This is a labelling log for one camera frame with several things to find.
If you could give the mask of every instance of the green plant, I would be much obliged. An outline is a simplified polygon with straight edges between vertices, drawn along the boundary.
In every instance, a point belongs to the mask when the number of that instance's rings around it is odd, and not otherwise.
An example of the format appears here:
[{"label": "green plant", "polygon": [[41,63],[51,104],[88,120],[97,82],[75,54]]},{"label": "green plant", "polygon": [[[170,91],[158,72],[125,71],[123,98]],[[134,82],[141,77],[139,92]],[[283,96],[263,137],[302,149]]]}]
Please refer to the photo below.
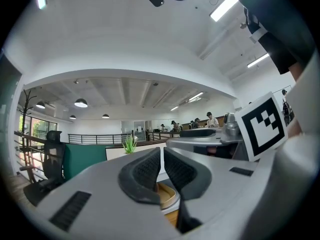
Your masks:
[{"label": "green plant", "polygon": [[122,146],[126,154],[132,154],[136,149],[137,143],[134,142],[134,138],[129,135],[126,137],[125,145],[122,143]]}]

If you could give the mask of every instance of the railing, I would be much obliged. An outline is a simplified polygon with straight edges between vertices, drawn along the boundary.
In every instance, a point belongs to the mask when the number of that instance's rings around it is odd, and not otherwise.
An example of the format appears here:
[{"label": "railing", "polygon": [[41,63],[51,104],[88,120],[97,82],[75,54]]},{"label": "railing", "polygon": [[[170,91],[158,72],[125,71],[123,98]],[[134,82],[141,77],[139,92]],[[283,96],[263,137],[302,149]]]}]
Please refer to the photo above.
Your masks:
[{"label": "railing", "polygon": [[14,140],[15,143],[18,145],[15,147],[16,151],[19,151],[19,154],[15,154],[15,156],[18,158],[16,161],[21,167],[24,166],[33,166],[34,169],[32,169],[33,176],[37,176],[40,179],[46,180],[47,178],[44,175],[44,170],[42,167],[42,164],[44,162],[44,146],[31,146],[30,143],[37,142],[44,144],[45,139],[37,138],[34,136],[22,134],[20,132],[15,131],[15,135],[22,137],[22,142]]},{"label": "railing", "polygon": [[105,134],[105,135],[84,135],[84,134],[68,134],[69,143],[86,144],[86,145],[115,145],[126,142],[130,133],[123,134]]},{"label": "railing", "polygon": [[169,138],[178,138],[180,137],[180,132],[148,132],[148,140],[149,141],[159,141],[159,140],[167,140]]},{"label": "railing", "polygon": [[34,130],[33,136],[40,138],[40,139],[47,139],[47,131],[45,130]]}]

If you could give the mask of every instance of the ceiling beam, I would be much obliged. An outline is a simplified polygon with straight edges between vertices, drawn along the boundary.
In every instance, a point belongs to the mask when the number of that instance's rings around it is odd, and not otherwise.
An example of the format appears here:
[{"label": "ceiling beam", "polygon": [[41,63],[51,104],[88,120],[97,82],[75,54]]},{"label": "ceiling beam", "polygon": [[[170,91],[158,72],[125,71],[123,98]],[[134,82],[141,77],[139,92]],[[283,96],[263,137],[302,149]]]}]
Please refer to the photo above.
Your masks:
[{"label": "ceiling beam", "polygon": [[105,101],[106,104],[111,104],[111,102],[105,97],[105,94],[100,90],[97,82],[95,82],[94,79],[89,79],[89,81],[92,83],[95,91],[102,97],[102,99]]},{"label": "ceiling beam", "polygon": [[238,55],[231,61],[228,61],[226,64],[222,65],[220,67],[221,69],[229,69],[226,72],[222,72],[222,74],[225,75],[226,77],[230,77],[232,74],[236,73],[238,70],[241,70],[242,68],[247,67],[247,65],[250,62],[255,60],[255,57],[258,58],[264,54],[263,51],[261,50],[263,49],[262,47],[259,47],[258,42],[256,42],[255,44],[252,44],[252,46],[247,50],[245,50],[244,53],[242,53],[242,55]]},{"label": "ceiling beam", "polygon": [[220,32],[209,44],[203,47],[201,50],[197,52],[198,57],[201,60],[205,60],[211,53],[213,53],[222,42],[228,39],[228,37],[232,37],[232,35],[240,29],[240,17],[244,17],[243,10],[237,18],[235,18],[229,25],[228,28],[222,29]]},{"label": "ceiling beam", "polygon": [[70,88],[64,81],[60,82],[69,92],[71,92],[77,99],[81,98],[80,95],[72,88]]},{"label": "ceiling beam", "polygon": [[179,106],[181,103],[187,101],[188,99],[190,99],[191,97],[195,96],[198,93],[199,93],[199,91],[197,89],[193,89],[193,90],[189,91],[182,98],[177,99],[172,105],[173,106]]},{"label": "ceiling beam", "polygon": [[121,96],[122,103],[124,105],[127,105],[128,104],[128,100],[126,99],[126,93],[125,93],[125,89],[124,89],[124,79],[120,78],[118,83],[119,83],[119,91],[120,91],[120,96]]},{"label": "ceiling beam", "polygon": [[152,81],[147,81],[144,84],[144,90],[143,90],[143,93],[142,93],[142,96],[141,96],[141,100],[140,100],[140,105],[141,106],[145,105],[146,97],[147,97],[147,95],[149,93],[151,85],[152,85]]},{"label": "ceiling beam", "polygon": [[171,84],[170,87],[164,92],[164,94],[162,94],[161,97],[154,103],[153,107],[155,108],[160,106],[176,88],[176,85]]},{"label": "ceiling beam", "polygon": [[72,103],[70,100],[67,100],[64,97],[61,97],[61,95],[57,93],[53,88],[50,88],[50,85],[45,84],[45,85],[42,85],[41,87],[45,89],[47,92],[51,93],[53,96],[55,96],[58,100],[61,100],[64,105],[69,105]]}]

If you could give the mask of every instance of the man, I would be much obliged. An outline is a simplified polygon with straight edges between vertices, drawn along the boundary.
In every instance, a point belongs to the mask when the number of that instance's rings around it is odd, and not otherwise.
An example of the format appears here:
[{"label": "man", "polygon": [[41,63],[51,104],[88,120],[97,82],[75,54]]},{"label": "man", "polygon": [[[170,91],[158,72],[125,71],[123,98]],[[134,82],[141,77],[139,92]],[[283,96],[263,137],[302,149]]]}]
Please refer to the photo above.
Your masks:
[{"label": "man", "polygon": [[285,122],[285,126],[288,126],[289,123],[294,119],[295,114],[292,110],[292,108],[290,107],[290,105],[287,102],[286,99],[286,95],[287,95],[287,91],[285,89],[283,89],[282,91],[282,111],[283,111],[283,115],[284,115],[284,122]]},{"label": "man", "polygon": [[194,124],[193,124],[194,129],[200,128],[199,121],[200,121],[200,119],[198,117],[196,119],[194,119]]},{"label": "man", "polygon": [[206,122],[208,128],[219,127],[218,120],[212,116],[211,112],[206,113],[206,116],[209,118],[209,120]]},{"label": "man", "polygon": [[297,80],[315,50],[312,35],[300,14],[287,0],[239,2],[245,7],[246,25],[252,38],[267,51],[280,74],[290,71]]},{"label": "man", "polygon": [[183,130],[182,125],[180,125],[180,123],[177,123],[177,125],[180,127],[180,131]]},{"label": "man", "polygon": [[174,132],[180,132],[180,127],[178,126],[178,124],[174,120],[171,121],[171,124],[173,125],[173,129],[172,130]]},{"label": "man", "polygon": [[194,121],[191,120],[190,121],[190,124],[189,124],[189,130],[193,129],[194,128]]}]

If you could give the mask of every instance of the black mesh chair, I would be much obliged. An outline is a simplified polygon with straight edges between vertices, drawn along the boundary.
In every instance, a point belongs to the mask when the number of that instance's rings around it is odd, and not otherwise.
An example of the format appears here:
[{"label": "black mesh chair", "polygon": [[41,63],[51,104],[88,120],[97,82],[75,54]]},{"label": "black mesh chair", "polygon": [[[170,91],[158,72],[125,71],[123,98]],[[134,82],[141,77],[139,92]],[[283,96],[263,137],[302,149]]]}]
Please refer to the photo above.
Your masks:
[{"label": "black mesh chair", "polygon": [[51,130],[46,134],[42,168],[47,179],[36,181],[32,173],[32,169],[35,169],[35,167],[32,165],[20,168],[20,171],[27,171],[31,178],[32,183],[24,187],[23,192],[34,206],[37,206],[51,190],[65,181],[62,175],[62,167],[66,144],[60,142],[60,134],[61,131],[57,130]]}]

